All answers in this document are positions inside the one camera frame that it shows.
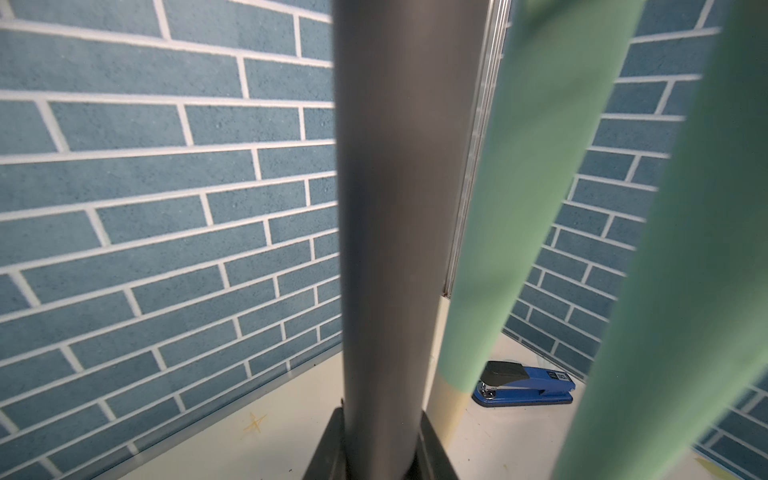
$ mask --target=metal pole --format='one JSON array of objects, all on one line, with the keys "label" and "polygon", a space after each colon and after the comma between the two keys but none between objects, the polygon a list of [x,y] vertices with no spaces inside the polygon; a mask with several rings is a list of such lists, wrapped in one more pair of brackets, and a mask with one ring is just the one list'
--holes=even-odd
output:
[{"label": "metal pole", "polygon": [[333,4],[353,478],[401,478],[414,458],[488,13],[472,0]]}]

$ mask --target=white floor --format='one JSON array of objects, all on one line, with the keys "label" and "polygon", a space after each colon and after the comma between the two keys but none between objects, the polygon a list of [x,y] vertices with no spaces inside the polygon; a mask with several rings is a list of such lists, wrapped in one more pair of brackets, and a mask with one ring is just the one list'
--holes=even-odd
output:
[{"label": "white floor", "polygon": [[[492,359],[550,366],[503,335],[499,336]],[[485,409],[470,402],[448,448],[459,478],[547,480],[583,391],[584,385],[577,381],[574,403],[568,406]],[[302,478],[342,394],[342,355],[337,354],[123,478]],[[666,479],[723,478],[710,474],[701,461],[691,452]]]}]

